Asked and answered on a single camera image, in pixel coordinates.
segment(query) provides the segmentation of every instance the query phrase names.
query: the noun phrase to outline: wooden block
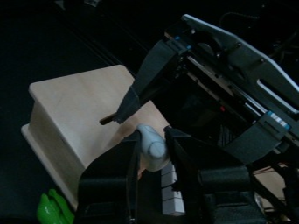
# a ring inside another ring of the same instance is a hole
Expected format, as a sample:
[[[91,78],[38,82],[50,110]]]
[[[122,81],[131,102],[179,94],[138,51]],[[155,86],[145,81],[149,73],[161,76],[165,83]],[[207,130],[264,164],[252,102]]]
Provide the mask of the wooden block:
[[[30,87],[35,105],[23,134],[66,197],[77,208],[81,174],[94,159],[137,129],[151,125],[165,135],[165,120],[150,101],[123,123],[101,125],[118,111],[134,77],[125,66],[111,66]]]

